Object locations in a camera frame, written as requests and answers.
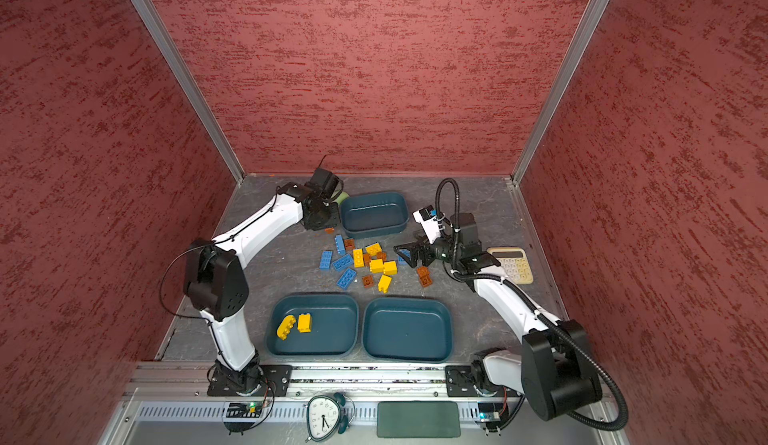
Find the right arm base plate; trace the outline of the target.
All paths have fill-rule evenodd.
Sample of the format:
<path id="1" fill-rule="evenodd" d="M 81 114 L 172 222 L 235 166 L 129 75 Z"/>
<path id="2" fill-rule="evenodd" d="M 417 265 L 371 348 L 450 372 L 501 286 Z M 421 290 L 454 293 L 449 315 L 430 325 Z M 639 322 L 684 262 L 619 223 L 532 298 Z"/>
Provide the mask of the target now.
<path id="1" fill-rule="evenodd" d="M 445 384 L 450 398 L 508 398 L 521 397 L 510 388 L 492 384 L 474 365 L 446 365 Z"/>

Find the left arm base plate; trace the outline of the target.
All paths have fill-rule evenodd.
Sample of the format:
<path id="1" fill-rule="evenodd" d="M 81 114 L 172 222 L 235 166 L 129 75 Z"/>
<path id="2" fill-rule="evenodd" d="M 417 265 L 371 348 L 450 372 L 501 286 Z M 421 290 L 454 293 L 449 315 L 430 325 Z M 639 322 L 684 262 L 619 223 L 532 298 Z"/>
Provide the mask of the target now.
<path id="1" fill-rule="evenodd" d="M 248 365 L 234 371 L 216 361 L 207 373 L 209 397 L 251 397 L 259 394 L 284 397 L 290 383 L 291 365 Z"/>

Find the blue brick long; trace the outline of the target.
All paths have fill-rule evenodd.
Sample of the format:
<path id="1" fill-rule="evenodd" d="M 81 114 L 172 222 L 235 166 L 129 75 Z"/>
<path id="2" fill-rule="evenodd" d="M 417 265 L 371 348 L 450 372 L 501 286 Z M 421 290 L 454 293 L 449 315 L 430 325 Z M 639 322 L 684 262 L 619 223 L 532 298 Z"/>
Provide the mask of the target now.
<path id="1" fill-rule="evenodd" d="M 330 250 L 324 250 L 321 254 L 319 263 L 320 270 L 329 270 L 333 259 L 333 252 Z"/>

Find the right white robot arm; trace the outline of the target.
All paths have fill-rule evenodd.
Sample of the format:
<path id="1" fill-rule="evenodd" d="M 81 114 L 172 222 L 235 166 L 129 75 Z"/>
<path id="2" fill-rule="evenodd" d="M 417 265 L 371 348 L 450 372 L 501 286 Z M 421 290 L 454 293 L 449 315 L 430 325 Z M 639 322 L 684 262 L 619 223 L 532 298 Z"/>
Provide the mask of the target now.
<path id="1" fill-rule="evenodd" d="M 585 358 L 586 332 L 541 307 L 508 276 L 501 262 L 476 246 L 466 255 L 446 238 L 396 245 L 394 252 L 417 268 L 441 261 L 449 275 L 486 300 L 521 344 L 518 354 L 500 350 L 481 359 L 484 381 L 524 395 L 543 420 L 575 412 L 603 398 L 596 366 Z"/>

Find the blue brick thin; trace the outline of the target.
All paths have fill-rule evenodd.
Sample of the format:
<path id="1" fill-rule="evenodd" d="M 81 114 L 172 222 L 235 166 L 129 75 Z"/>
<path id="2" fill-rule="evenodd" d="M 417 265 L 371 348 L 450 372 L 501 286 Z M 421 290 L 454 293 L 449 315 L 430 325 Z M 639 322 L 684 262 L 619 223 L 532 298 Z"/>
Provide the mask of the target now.
<path id="1" fill-rule="evenodd" d="M 345 255 L 346 254 L 346 248 L 345 248 L 343 237 L 341 235 L 336 235 L 335 238 L 334 238 L 334 241 L 335 241 L 335 246 L 336 246 L 336 250 L 337 250 L 338 254 L 340 256 Z"/>

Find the yellow brick tall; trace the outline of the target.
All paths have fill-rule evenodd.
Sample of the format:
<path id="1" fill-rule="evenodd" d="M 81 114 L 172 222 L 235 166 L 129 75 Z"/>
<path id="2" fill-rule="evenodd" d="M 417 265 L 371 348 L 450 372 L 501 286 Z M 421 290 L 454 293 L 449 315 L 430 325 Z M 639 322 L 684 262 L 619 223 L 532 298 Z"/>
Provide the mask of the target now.
<path id="1" fill-rule="evenodd" d="M 362 268 L 365 266 L 364 251 L 361 248 L 354 249 L 352 252 L 353 266 Z"/>

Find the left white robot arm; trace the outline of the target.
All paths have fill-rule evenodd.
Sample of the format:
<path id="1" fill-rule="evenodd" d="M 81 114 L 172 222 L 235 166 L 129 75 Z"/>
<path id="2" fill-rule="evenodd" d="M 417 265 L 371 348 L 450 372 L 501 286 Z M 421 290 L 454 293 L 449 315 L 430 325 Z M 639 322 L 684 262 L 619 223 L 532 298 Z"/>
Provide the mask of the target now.
<path id="1" fill-rule="evenodd" d="M 248 396 L 267 384 L 244 315 L 249 297 L 245 268 L 266 245 L 296 224 L 312 231 L 336 226 L 343 192 L 343 180 L 318 167 L 303 184 L 278 186 L 263 207 L 230 230 L 190 245 L 184 295 L 213 339 L 215 375 L 235 394 Z"/>

